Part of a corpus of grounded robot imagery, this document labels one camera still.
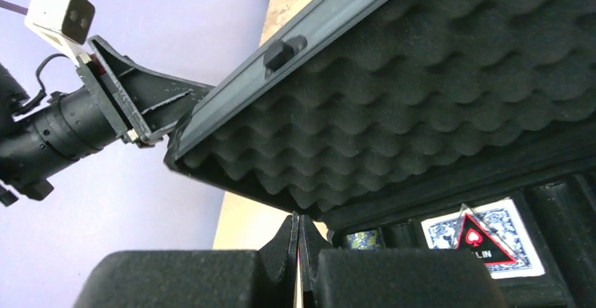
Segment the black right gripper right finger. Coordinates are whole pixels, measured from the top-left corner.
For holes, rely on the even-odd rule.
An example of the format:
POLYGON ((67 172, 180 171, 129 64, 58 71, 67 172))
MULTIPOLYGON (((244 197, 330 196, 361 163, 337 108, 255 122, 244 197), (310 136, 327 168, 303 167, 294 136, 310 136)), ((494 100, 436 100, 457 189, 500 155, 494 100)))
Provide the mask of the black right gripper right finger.
POLYGON ((305 307, 506 307, 498 284, 470 252, 334 248, 298 219, 305 307))

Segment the black poker carrying case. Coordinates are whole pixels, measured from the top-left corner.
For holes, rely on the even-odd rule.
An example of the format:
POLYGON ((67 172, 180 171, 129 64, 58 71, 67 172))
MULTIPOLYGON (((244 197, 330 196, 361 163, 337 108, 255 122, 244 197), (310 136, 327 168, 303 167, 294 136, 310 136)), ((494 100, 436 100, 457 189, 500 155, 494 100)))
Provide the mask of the black poker carrying case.
POLYGON ((595 306, 595 0, 387 0, 247 105, 203 110, 172 170, 335 235, 509 196, 552 269, 512 302, 595 306))

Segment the blue green poker chip stack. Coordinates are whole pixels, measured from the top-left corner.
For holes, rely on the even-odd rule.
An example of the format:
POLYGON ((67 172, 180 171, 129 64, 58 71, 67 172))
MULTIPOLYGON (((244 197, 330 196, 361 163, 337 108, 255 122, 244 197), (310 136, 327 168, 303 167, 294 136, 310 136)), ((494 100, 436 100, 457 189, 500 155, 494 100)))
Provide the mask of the blue green poker chip stack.
POLYGON ((378 250, 385 247, 379 229, 350 233, 344 237, 343 245, 350 250, 378 250))

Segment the blue playing card deck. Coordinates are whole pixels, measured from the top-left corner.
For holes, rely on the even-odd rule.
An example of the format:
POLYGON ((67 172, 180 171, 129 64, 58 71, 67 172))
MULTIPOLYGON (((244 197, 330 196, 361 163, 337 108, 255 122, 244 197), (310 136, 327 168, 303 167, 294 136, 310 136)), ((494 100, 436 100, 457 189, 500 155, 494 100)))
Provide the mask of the blue playing card deck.
POLYGON ((518 262, 509 266, 484 264, 492 278, 526 278, 545 274, 543 262, 511 198, 504 198, 479 207, 470 207, 463 203, 457 212, 423 220, 422 233, 429 248, 453 249, 453 241, 459 227, 458 218, 463 208, 471 209, 483 223, 488 225, 491 233, 501 238, 518 257, 518 262))

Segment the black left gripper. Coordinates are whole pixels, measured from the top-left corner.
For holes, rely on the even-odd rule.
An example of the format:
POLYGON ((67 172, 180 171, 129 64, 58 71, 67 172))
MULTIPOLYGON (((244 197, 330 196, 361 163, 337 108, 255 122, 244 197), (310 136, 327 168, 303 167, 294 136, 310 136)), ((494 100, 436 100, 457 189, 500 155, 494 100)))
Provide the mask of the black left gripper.
POLYGON ((53 190, 49 177, 117 139, 154 146, 214 89, 145 68, 99 35, 87 44, 93 52, 77 58, 85 87, 52 93, 45 108, 18 121, 28 95, 1 68, 2 205, 19 195, 45 199, 53 190))

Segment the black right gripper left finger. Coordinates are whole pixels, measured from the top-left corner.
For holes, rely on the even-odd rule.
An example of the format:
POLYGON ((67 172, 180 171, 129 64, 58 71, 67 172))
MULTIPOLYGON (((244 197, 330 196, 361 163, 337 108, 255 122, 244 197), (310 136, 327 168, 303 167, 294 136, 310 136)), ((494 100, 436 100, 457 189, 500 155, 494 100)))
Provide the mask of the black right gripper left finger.
POLYGON ((259 250, 128 250, 102 259, 75 307, 292 307, 298 216, 259 250))

